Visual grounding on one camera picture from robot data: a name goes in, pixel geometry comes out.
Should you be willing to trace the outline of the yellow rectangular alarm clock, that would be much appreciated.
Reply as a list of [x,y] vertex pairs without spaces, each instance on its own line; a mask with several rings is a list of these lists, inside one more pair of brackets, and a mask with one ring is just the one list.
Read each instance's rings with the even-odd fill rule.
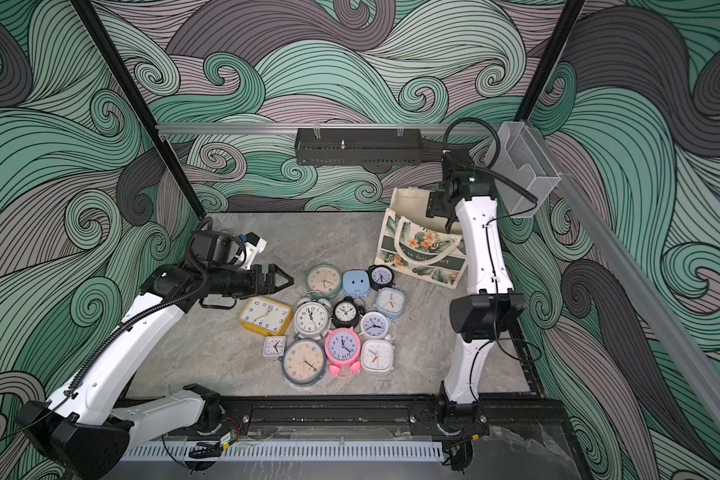
[[293,312],[288,305],[263,296],[250,298],[238,316],[239,323],[247,330],[263,336],[284,335]]

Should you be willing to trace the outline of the small white square alarm clock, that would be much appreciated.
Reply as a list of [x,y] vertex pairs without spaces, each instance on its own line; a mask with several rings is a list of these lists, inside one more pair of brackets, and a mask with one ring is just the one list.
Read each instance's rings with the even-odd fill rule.
[[264,339],[262,357],[269,360],[278,360],[283,356],[286,346],[286,336],[267,336]]

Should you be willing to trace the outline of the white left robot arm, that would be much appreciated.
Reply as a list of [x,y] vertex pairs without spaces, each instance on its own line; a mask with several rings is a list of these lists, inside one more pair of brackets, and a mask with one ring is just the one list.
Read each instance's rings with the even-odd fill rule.
[[69,383],[45,401],[29,401],[16,422],[34,448],[80,479],[100,479],[131,448],[179,429],[214,435],[222,426],[220,395],[190,384],[179,393],[117,407],[146,357],[207,295],[248,299],[281,291],[293,278],[275,264],[247,270],[164,265],[142,284],[123,320],[84,361]]

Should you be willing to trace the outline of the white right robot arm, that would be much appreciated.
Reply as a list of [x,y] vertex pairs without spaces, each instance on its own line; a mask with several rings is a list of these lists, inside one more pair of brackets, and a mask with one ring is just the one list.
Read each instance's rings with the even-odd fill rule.
[[[443,384],[448,409],[461,416],[477,409],[479,375],[490,348],[498,341],[499,324],[521,310],[522,296],[513,291],[503,263],[498,233],[498,202],[493,194],[457,194],[415,188],[395,190],[385,221],[396,226],[382,228],[392,235],[381,245],[377,263],[394,266],[398,256],[410,267],[436,267],[460,247],[466,259],[456,269],[467,274],[467,295],[453,300],[449,318],[457,334],[451,367]],[[417,253],[405,247],[401,236],[416,230],[439,235],[446,247],[437,254]]]

